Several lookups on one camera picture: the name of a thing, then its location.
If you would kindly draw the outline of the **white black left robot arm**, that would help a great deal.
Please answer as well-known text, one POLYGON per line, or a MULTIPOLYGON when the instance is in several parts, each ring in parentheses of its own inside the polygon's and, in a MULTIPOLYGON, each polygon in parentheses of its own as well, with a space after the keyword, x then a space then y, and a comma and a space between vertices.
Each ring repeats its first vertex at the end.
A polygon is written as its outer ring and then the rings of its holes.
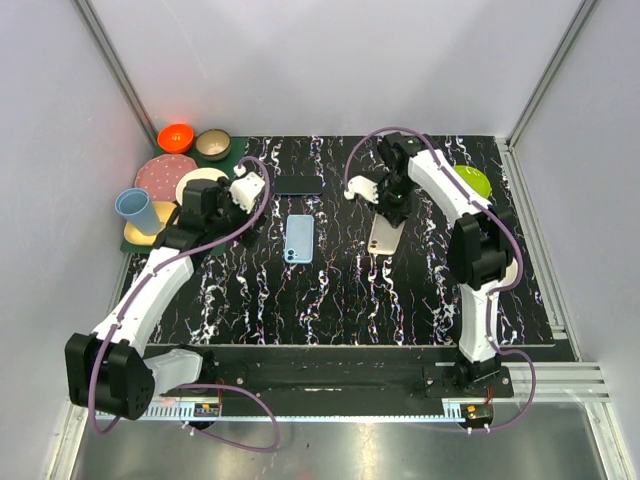
POLYGON ((136 420, 151 400, 181 385, 196 396, 215 386, 216 372, 192 347, 147 359, 152 331, 169 303, 212 249, 246 239, 269 197, 266 181, 247 173, 233 181, 192 179, 155 239, 145 267, 89 334, 64 349, 69 398, 91 412, 136 420))

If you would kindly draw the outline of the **dark blue phone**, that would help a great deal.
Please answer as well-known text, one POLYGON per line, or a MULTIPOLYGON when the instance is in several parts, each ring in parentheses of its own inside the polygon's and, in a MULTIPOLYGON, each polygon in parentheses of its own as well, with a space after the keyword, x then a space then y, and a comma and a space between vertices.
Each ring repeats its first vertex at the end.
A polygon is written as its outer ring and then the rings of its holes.
POLYGON ((306 175, 277 176, 273 192, 281 196, 319 196, 323 192, 323 179, 306 175))

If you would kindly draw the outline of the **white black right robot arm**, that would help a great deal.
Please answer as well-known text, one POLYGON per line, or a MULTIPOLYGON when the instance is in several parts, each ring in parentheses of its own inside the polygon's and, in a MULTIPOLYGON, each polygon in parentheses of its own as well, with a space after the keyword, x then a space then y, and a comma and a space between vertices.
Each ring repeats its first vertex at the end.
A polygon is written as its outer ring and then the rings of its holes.
POLYGON ((447 266, 462 300, 453 383, 463 395, 476 396, 500 375, 498 299, 522 276, 513 216, 477 193, 427 138, 390 133, 382 137, 377 150, 387 173, 378 180, 358 177, 349 182, 350 190, 369 201, 375 212, 369 250, 395 253, 416 189, 425 191, 444 213, 452 227, 447 266))

